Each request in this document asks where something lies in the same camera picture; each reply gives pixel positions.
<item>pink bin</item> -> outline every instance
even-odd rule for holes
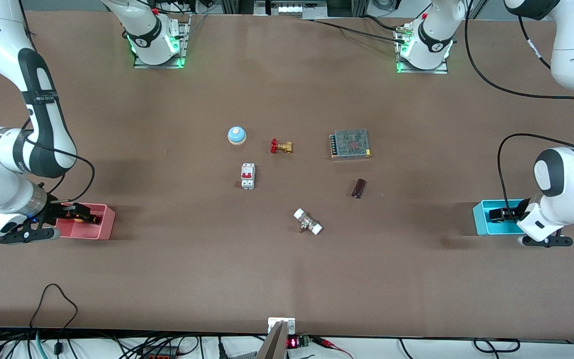
[[[99,224],[81,223],[72,219],[57,219],[55,227],[61,231],[61,238],[110,239],[114,225],[114,211],[105,204],[81,203],[90,208],[90,214],[100,216]]]

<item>black strap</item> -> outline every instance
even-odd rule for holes
[[[161,34],[161,29],[162,29],[161,19],[158,18],[157,16],[155,16],[155,18],[156,18],[156,24],[150,30],[150,32],[148,32],[147,34],[142,34],[142,35],[137,36],[134,34],[130,34],[126,30],[126,34],[128,34],[128,37],[130,38],[132,43],[134,43],[138,47],[150,47],[150,44],[152,43],[152,41],[154,39],[156,39],[159,36],[159,34]]]
[[[23,91],[21,95],[27,105],[54,104],[55,100],[59,100],[59,95],[54,89]]]
[[[424,31],[424,21],[418,27],[418,34],[420,35],[420,39],[424,44],[427,45],[429,48],[429,52],[440,52],[443,48],[445,48],[449,43],[451,43],[451,39],[453,36],[449,37],[448,39],[444,39],[439,41],[437,39],[432,38]]]

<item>capacitor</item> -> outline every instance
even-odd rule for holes
[[[351,197],[353,197],[353,198],[362,197],[362,191],[364,191],[366,184],[367,184],[367,182],[364,179],[358,178],[358,181],[356,182],[356,186],[353,189],[353,193],[351,193]]]

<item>black cable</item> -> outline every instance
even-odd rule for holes
[[[19,345],[19,343],[21,343],[21,340],[23,339],[22,337],[19,337],[19,339],[16,340],[16,342],[14,342],[14,345],[12,346],[11,350],[9,353],[7,353],[7,355],[4,357],[4,359],[10,359],[14,353],[14,350],[16,349],[16,346]]]
[[[36,48],[34,47],[34,41],[32,41],[32,37],[36,36],[36,34],[30,31],[30,27],[28,26],[28,20],[27,18],[25,18],[25,11],[23,10],[23,4],[21,0],[19,0],[19,9],[21,9],[21,15],[23,16],[23,27],[25,28],[25,36],[27,36],[28,39],[30,40],[30,45],[32,45],[33,48]]]
[[[567,147],[574,148],[574,145],[572,143],[567,143],[564,141],[552,139],[551,137],[540,136],[540,135],[535,135],[535,134],[512,134],[512,135],[504,137],[502,142],[499,144],[499,148],[497,148],[497,173],[499,174],[499,182],[502,185],[502,194],[504,195],[504,204],[506,205],[506,208],[510,208],[510,207],[508,206],[508,196],[506,195],[506,186],[504,185],[504,177],[502,175],[501,155],[502,155],[502,148],[504,147],[504,143],[506,143],[506,141],[508,141],[509,139],[511,139],[513,137],[533,137],[536,139],[542,139],[545,141],[550,141],[552,143],[557,143],[559,145],[564,145]],[[517,219],[515,219],[515,217],[513,216],[513,213],[511,213],[511,211],[509,211],[508,214],[511,216],[511,219],[513,220],[513,222],[517,223]]]
[[[30,118],[28,118],[28,120],[26,120],[23,123],[23,126],[21,127],[22,130],[25,130],[26,127],[28,127],[28,125],[30,124]],[[51,148],[51,147],[47,147],[44,145],[39,145],[38,143],[34,142],[34,141],[30,141],[28,139],[28,136],[24,136],[23,140],[26,141],[27,143],[30,143],[31,145],[37,146],[39,148],[43,148],[44,150],[48,150],[48,151],[52,151],[52,152],[57,152],[57,153],[61,153],[62,155],[66,155],[66,156],[70,156],[70,157],[74,157],[75,159],[81,160],[83,162],[86,162],[86,164],[88,166],[90,166],[90,170],[92,171],[92,174],[90,175],[90,181],[88,182],[86,188],[77,196],[71,199],[67,199],[67,200],[62,200],[62,202],[74,202],[75,200],[78,200],[79,198],[83,197],[84,194],[86,194],[86,192],[89,190],[90,186],[92,186],[92,183],[94,182],[94,175],[95,175],[95,168],[94,165],[92,164],[92,162],[88,161],[87,159],[84,159],[81,156],[78,155],[73,155],[72,153],[68,153],[62,150],[58,150],[56,148]],[[48,193],[53,193],[53,191],[55,191],[57,189],[58,186],[60,186],[61,182],[63,182],[63,180],[66,178],[66,174],[64,174],[61,179],[59,180],[59,182],[52,188],[52,190],[48,191]]]
[[[177,4],[175,1],[174,1],[173,3],[171,3],[171,4],[173,4],[173,5],[178,9],[178,11],[180,11],[180,13],[185,13],[185,12],[183,11],[183,9],[181,9],[180,6],[178,6],[178,4]]]
[[[485,349],[480,348],[480,346],[478,345],[478,341],[485,342],[486,345],[488,345],[488,347],[490,348],[490,350],[485,350]],[[488,339],[486,339],[486,338],[474,338],[473,339],[473,345],[474,345],[475,349],[477,349],[480,352],[483,352],[485,354],[495,354],[496,359],[499,359],[500,353],[514,353],[514,352],[517,352],[517,350],[519,350],[522,347],[522,343],[519,341],[519,339],[512,339],[509,342],[510,343],[516,343],[517,345],[515,346],[515,348],[512,348],[512,349],[499,350],[499,349],[496,349],[492,345],[492,343],[490,341],[488,341]]]
[[[119,348],[121,349],[121,352],[123,353],[123,355],[125,355],[126,350],[125,350],[125,348],[123,348],[123,345],[119,341],[119,338],[117,338],[116,334],[114,334],[114,333],[112,334],[112,336],[114,337],[114,341],[119,345]]]
[[[531,42],[531,38],[529,38],[528,33],[526,33],[526,28],[524,28],[524,21],[522,20],[522,17],[517,16],[517,20],[520,23],[520,29],[522,29],[522,34],[524,35],[526,42],[529,43],[529,45],[531,45],[533,52],[535,52],[535,54],[537,55],[537,58],[540,59],[540,62],[542,62],[542,64],[544,64],[544,66],[546,66],[550,70],[551,66],[549,65],[549,63],[546,62],[546,60],[542,57],[542,55],[540,54],[539,51],[535,51],[535,49],[534,49],[535,46]]]
[[[92,164],[92,162],[88,161],[87,159],[85,159],[85,158],[83,158],[83,157],[81,157],[81,156],[74,155],[74,154],[72,154],[72,153],[68,153],[68,152],[59,150],[59,149],[57,149],[57,148],[50,148],[50,147],[47,147],[47,146],[44,146],[44,145],[39,145],[39,143],[36,143],[36,142],[34,142],[34,141],[30,141],[30,140],[28,139],[28,137],[23,137],[23,140],[26,141],[27,143],[30,143],[30,145],[35,145],[35,146],[37,146],[37,147],[43,148],[44,150],[48,150],[48,151],[52,151],[52,152],[57,152],[57,153],[61,153],[62,155],[74,157],[75,159],[78,159],[78,160],[81,160],[81,161],[83,161],[83,162],[86,162],[86,164],[87,164],[88,166],[90,166],[90,170],[92,171],[92,173],[91,173],[91,175],[90,175],[90,181],[88,182],[86,188],[84,188],[84,190],[83,190],[80,194],[78,194],[76,197],[71,198],[71,199],[62,200],[61,202],[74,202],[74,201],[78,200],[79,198],[83,197],[83,196],[86,194],[86,192],[90,189],[90,186],[92,186],[92,184],[93,184],[93,182],[94,182],[94,175],[95,175],[95,173],[96,173],[96,171],[95,171],[95,169],[94,169],[94,165]]]
[[[512,95],[524,96],[524,97],[530,97],[530,98],[548,98],[550,100],[574,100],[574,96],[533,95],[530,93],[513,91],[510,89],[503,88],[499,85],[496,85],[494,82],[487,79],[487,77],[485,77],[485,75],[483,73],[481,73],[480,69],[478,69],[478,66],[476,66],[475,62],[473,61],[473,57],[471,55],[471,48],[469,47],[469,16],[471,15],[471,8],[473,5],[473,1],[474,0],[471,0],[471,2],[469,3],[469,6],[466,9],[466,17],[464,18],[464,45],[466,47],[466,54],[469,57],[469,62],[471,63],[473,70],[475,70],[475,72],[481,77],[482,80],[484,80],[490,86],[493,86],[494,88],[499,89],[500,91],[504,91],[504,92],[510,93]]]
[[[425,13],[425,11],[428,10],[429,7],[431,7],[431,5],[433,5],[433,2],[431,2],[430,4],[428,4],[427,7],[424,7],[424,10],[420,11],[420,13],[418,14],[418,16],[415,16],[415,18],[419,18],[420,16],[422,16],[422,14]]]
[[[203,352],[203,337],[198,337],[198,342],[201,346],[201,359],[205,359],[205,352]]]
[[[391,30],[391,31],[395,31],[396,27],[395,26],[389,26],[389,25],[385,25],[384,23],[382,23],[380,21],[380,19],[376,18],[375,16],[371,16],[369,14],[364,14],[363,16],[360,16],[361,18],[370,18],[371,20],[375,21],[380,27],[383,27],[387,30]]]
[[[57,184],[55,184],[54,187],[52,187],[52,190],[48,191],[48,194],[53,193],[53,192],[60,186],[61,182],[63,182],[63,180],[65,180],[65,179],[66,179],[66,173],[64,173],[64,174],[61,176],[61,179],[59,180],[59,182],[57,182]]]
[[[70,343],[70,337],[66,338],[66,340],[68,341],[68,346],[70,347],[70,351],[72,352],[73,357],[75,357],[75,359],[79,359],[77,352],[75,352],[75,348],[73,348],[72,343]]]
[[[68,325],[70,325],[70,323],[72,323],[73,320],[75,320],[75,318],[77,317],[77,314],[79,313],[79,307],[77,307],[77,304],[75,304],[75,302],[73,302],[70,298],[68,298],[68,296],[66,296],[65,293],[63,293],[63,289],[61,289],[61,287],[59,286],[59,284],[56,283],[50,283],[47,286],[45,286],[45,288],[43,288],[43,292],[41,293],[41,299],[39,299],[39,305],[37,306],[37,309],[34,311],[34,314],[32,314],[32,318],[30,318],[30,324],[29,327],[30,329],[32,329],[32,323],[34,322],[34,318],[36,318],[39,309],[41,308],[41,304],[43,303],[43,298],[45,297],[46,291],[48,290],[48,288],[50,287],[56,287],[57,289],[59,289],[59,293],[61,293],[61,296],[72,305],[72,307],[75,309],[75,313],[73,314],[72,318],[70,318],[70,320],[68,320],[68,322],[66,322],[66,325],[63,326],[63,328],[61,330],[59,330],[59,334],[57,335],[57,343],[59,343],[59,340],[61,339],[61,334],[63,333],[63,331],[66,329],[66,327]]]
[[[403,346],[403,350],[405,351],[405,355],[406,355],[409,359],[413,359],[413,357],[411,356],[411,354],[409,354],[409,351],[406,349],[405,342],[403,342],[403,339],[402,339],[402,338],[398,338],[398,340],[400,341],[400,344]]]
[[[537,58],[540,60],[540,62],[542,64],[544,64],[544,66],[546,66],[546,68],[548,68],[549,70],[551,69],[551,66],[549,65],[549,63],[546,62],[546,60],[542,57],[542,55],[540,54],[540,52],[538,50],[536,50],[535,45],[533,44],[533,42],[531,41],[531,38],[528,36],[528,32],[526,32],[526,28],[524,27],[524,21],[522,20],[521,16],[517,16],[517,20],[519,20],[520,23],[520,29],[522,30],[522,34],[524,35],[524,39],[526,39],[526,42],[529,44],[529,46],[531,46],[531,48],[533,49],[533,52],[535,53],[535,55],[537,56]]]
[[[311,20],[311,22],[314,22],[314,23],[323,23],[323,24],[328,25],[328,26],[331,26],[331,27],[336,27],[337,29],[347,30],[347,31],[350,31],[350,32],[355,32],[356,34],[360,34],[360,35],[364,35],[364,36],[370,36],[370,37],[378,38],[378,39],[385,39],[385,40],[387,40],[387,41],[393,41],[393,42],[396,42],[396,43],[405,43],[405,41],[403,41],[402,39],[388,38],[388,37],[386,37],[386,36],[380,36],[380,35],[376,35],[376,34],[369,34],[368,32],[363,32],[363,31],[355,30],[355,29],[349,29],[348,27],[336,25],[335,23],[328,23],[328,22],[315,21],[315,20]]]
[[[182,356],[184,356],[184,355],[188,355],[189,353],[194,352],[194,350],[196,350],[196,348],[198,348],[198,337],[196,337],[196,345],[194,345],[194,347],[193,347],[192,349],[190,349],[189,352],[182,353],[182,352],[180,351],[180,343],[181,343],[181,342],[183,341],[183,339],[185,339],[185,338],[186,338],[186,337],[182,337],[182,338],[180,339],[180,341],[178,342],[178,345],[177,345],[177,347],[176,347],[176,352],[177,352],[177,354],[178,354],[179,357],[182,357]]]

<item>metal bracket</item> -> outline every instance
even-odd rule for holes
[[[178,48],[178,53],[170,57],[168,61],[152,65],[146,64],[138,56],[134,56],[134,68],[184,68],[185,57],[187,56],[187,43],[189,42],[189,25],[192,22],[192,16],[189,17],[187,22],[178,22],[173,19],[174,23],[178,26],[172,27],[171,36],[169,37],[169,46]]]
[[[573,239],[568,236],[549,236],[544,241],[533,241],[529,236],[520,236],[517,238],[521,245],[526,247],[570,247],[573,245]]]
[[[296,318],[280,318],[280,317],[269,317],[267,319],[267,333],[272,331],[276,322],[284,321],[287,322],[287,329],[289,329],[289,335],[293,336],[296,334]]]
[[[403,39],[406,43],[396,43],[396,71],[397,73],[436,73],[439,75],[446,75],[448,73],[448,67],[446,65],[446,59],[442,60],[442,63],[432,70],[421,70],[416,68],[410,62],[405,59],[404,57],[400,56],[400,53],[406,51],[408,43],[410,41],[412,35],[408,34],[408,32],[399,33],[394,31],[394,38],[395,39]]]

